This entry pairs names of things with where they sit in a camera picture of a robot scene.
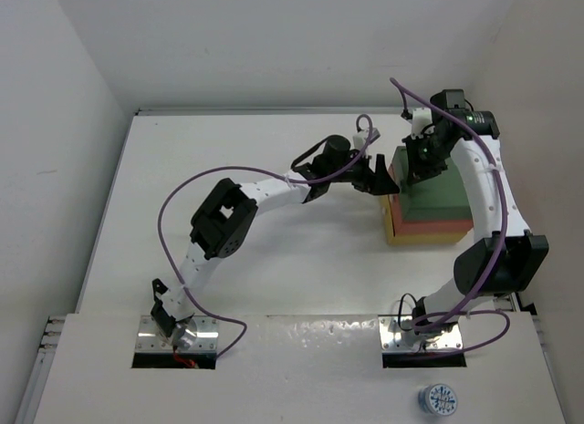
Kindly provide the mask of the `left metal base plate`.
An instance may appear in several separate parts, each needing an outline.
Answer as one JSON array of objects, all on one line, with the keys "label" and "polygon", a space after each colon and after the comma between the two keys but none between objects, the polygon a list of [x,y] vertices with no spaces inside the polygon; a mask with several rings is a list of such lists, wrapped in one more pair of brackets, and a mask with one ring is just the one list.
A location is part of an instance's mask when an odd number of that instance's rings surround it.
[{"label": "left metal base plate", "polygon": [[134,351],[142,354],[171,353],[176,349],[184,354],[216,353],[218,322],[208,316],[194,315],[177,324],[170,336],[165,336],[151,316],[139,323]]}]

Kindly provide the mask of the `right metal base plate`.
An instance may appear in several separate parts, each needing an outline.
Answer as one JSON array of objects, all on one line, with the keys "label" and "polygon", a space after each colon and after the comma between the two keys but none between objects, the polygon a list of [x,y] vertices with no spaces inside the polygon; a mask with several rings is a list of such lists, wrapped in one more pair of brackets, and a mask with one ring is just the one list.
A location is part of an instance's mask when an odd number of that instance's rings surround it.
[{"label": "right metal base plate", "polygon": [[412,317],[403,316],[398,324],[396,315],[380,315],[378,327],[384,354],[411,354],[447,352],[463,347],[462,334],[457,323],[441,326],[430,333],[417,334],[410,330]]}]

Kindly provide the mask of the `blue patterned tape roll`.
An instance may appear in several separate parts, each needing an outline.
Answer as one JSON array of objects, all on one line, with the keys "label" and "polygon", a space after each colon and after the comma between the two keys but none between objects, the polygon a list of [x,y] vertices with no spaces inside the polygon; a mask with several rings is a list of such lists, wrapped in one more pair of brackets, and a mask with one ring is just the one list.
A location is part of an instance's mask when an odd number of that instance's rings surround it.
[{"label": "blue patterned tape roll", "polygon": [[440,383],[422,388],[418,393],[422,411],[435,417],[449,417],[457,410],[458,398],[448,385]]}]

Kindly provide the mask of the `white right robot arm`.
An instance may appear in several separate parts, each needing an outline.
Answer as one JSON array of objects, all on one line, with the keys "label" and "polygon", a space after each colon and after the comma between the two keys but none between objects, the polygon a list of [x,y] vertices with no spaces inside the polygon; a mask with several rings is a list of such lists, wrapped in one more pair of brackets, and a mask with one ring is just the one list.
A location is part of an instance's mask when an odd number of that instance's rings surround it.
[{"label": "white right robot arm", "polygon": [[461,176],[474,231],[473,245],[454,261],[452,278],[415,306],[412,330],[429,334],[484,302],[525,291],[549,244],[532,233],[517,207],[490,112],[454,109],[442,116],[416,109],[411,124],[403,139],[407,181],[424,185],[447,171],[450,160]]}]

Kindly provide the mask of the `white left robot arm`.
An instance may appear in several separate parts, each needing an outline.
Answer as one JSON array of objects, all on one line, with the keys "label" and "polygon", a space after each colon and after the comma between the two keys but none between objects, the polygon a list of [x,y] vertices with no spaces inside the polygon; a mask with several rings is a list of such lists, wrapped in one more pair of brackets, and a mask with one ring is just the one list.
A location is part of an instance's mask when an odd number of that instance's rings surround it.
[{"label": "white left robot arm", "polygon": [[248,183],[219,180],[191,219],[184,260],[170,262],[177,284],[167,285],[159,279],[152,283],[151,315],[162,333],[175,336],[180,324],[199,310],[195,293],[208,283],[223,259],[242,247],[255,218],[288,205],[312,202],[333,183],[348,183],[372,196],[397,192],[383,155],[371,159],[367,154],[379,136],[377,129],[360,130],[351,140],[330,135],[296,157],[284,174],[265,171],[263,180]]}]

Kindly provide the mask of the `metal base plate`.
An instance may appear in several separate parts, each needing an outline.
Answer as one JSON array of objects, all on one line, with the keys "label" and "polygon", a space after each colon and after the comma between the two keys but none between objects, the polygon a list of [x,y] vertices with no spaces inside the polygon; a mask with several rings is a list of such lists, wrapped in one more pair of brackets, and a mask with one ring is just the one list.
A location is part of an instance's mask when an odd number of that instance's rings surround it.
[{"label": "metal base plate", "polygon": [[378,327],[384,354],[411,354],[447,352],[463,347],[462,334],[457,323],[441,326],[430,333],[417,334],[410,330],[412,317],[403,316],[398,324],[396,315],[380,315]]},{"label": "metal base plate", "polygon": [[165,336],[151,316],[139,323],[134,351],[142,354],[171,353],[176,349],[184,354],[216,353],[218,322],[208,316],[194,315],[177,324],[170,336]]}]

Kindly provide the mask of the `stacked drawer cabinet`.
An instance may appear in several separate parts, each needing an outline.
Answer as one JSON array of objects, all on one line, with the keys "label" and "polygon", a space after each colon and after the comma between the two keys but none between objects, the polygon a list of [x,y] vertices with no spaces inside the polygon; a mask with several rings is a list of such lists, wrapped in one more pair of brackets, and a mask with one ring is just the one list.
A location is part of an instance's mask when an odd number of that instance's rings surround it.
[{"label": "stacked drawer cabinet", "polygon": [[409,185],[406,149],[396,149],[389,174],[400,192],[380,199],[389,245],[456,244],[473,229],[461,175],[450,159],[446,163],[439,176]]}]

